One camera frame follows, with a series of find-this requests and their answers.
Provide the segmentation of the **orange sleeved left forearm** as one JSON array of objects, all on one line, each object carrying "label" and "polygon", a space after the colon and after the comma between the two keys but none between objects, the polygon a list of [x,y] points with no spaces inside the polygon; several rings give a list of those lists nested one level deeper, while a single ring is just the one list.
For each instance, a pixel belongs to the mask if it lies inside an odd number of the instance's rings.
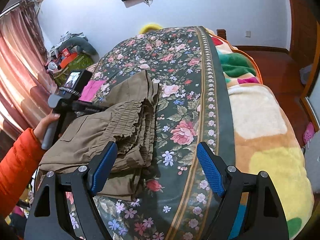
[{"label": "orange sleeved left forearm", "polygon": [[7,217],[14,209],[43,155],[34,130],[28,128],[1,160],[1,217]]}]

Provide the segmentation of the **left hand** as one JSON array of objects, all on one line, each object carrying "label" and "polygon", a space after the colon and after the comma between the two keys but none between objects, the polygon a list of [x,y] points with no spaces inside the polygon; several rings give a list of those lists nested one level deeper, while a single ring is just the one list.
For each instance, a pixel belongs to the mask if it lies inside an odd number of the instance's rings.
[{"label": "left hand", "polygon": [[39,142],[43,142],[48,126],[53,122],[56,122],[59,117],[60,114],[50,113],[38,123],[38,125],[34,129],[34,135],[39,140]]}]

